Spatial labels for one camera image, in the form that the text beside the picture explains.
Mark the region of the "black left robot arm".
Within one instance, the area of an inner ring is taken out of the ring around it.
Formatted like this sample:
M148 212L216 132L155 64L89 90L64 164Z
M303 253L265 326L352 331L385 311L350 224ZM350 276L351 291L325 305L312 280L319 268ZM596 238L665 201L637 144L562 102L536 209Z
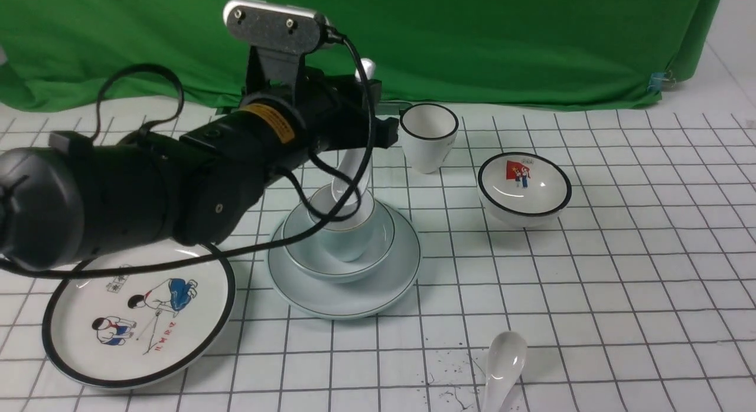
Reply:
M175 139L148 121L114 145L55 130L46 148L2 153L2 269L45 279L78 261L173 239L221 243L263 192L318 154L397 142L370 116L363 84L306 68L299 97L265 86L237 110Z

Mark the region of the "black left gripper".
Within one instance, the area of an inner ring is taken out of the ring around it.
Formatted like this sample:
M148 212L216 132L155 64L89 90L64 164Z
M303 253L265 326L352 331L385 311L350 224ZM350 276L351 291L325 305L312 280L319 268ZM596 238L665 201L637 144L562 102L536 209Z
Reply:
M308 63L313 51L249 49L245 79L245 162L255 168L295 168L312 155L397 141L397 120L375 115L380 81L329 74Z

